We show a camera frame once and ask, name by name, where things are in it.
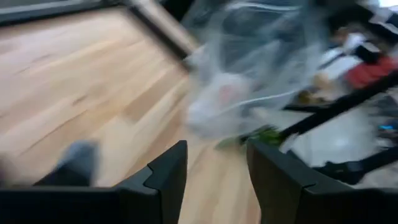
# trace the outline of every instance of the clear plastic bag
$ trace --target clear plastic bag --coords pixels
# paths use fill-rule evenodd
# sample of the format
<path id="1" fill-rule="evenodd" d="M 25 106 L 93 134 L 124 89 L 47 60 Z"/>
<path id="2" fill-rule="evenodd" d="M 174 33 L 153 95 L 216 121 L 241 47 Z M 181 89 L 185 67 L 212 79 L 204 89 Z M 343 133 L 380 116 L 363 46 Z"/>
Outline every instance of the clear plastic bag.
<path id="1" fill-rule="evenodd" d="M 208 138 L 249 133 L 267 124 L 310 83 L 321 56 L 317 18 L 300 1 L 239 1 L 210 20 L 196 67 L 187 123 Z"/>

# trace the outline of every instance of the plastic bag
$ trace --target plastic bag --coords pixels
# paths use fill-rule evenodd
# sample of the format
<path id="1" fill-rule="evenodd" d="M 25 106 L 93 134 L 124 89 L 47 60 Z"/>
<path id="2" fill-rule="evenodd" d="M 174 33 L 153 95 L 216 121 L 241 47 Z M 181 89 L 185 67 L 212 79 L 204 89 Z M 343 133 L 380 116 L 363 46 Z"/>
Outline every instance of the plastic bag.
<path id="1" fill-rule="evenodd" d="M 283 108 L 310 83 L 321 56 L 316 17 L 305 4 L 268 2 L 276 3 L 225 5 L 190 57 L 198 88 L 187 123 L 199 135 L 227 138 L 260 128 L 266 110 Z"/>

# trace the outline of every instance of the red object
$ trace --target red object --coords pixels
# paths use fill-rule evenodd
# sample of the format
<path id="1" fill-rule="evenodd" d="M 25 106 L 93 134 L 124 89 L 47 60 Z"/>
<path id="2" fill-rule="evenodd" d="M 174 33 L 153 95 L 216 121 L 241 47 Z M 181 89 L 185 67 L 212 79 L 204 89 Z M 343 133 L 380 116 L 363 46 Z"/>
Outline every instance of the red object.
<path id="1" fill-rule="evenodd" d="M 397 64 L 392 58 L 383 57 L 375 65 L 361 63 L 355 66 L 345 77 L 354 88 L 363 88 L 388 75 L 395 68 Z"/>

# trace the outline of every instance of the white floor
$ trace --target white floor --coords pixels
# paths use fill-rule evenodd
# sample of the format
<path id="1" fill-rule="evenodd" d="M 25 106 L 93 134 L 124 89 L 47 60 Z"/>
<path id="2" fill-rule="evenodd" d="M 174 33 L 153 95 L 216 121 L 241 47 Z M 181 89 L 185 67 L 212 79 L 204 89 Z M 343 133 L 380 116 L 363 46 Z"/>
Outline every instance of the white floor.
<path id="1" fill-rule="evenodd" d="M 271 124 L 284 129 L 309 114 L 278 111 L 270 114 Z M 326 161 L 344 162 L 362 159 L 377 152 L 373 128 L 367 114 L 358 107 L 299 136 L 293 151 L 310 166 Z M 398 166 L 393 164 L 369 173 L 353 187 L 398 187 Z"/>

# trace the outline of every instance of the wooden floor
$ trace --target wooden floor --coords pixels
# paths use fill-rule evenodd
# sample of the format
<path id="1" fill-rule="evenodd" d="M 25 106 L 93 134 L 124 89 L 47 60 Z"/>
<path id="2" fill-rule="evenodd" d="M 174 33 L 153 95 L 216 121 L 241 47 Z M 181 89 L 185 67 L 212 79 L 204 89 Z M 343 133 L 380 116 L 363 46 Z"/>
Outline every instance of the wooden floor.
<path id="1" fill-rule="evenodd" d="M 182 119 L 187 72 L 117 9 L 0 29 L 0 153 L 34 182 L 77 139 L 100 142 L 112 186 L 188 140 L 180 223 L 258 223 L 244 152 L 195 139 Z"/>

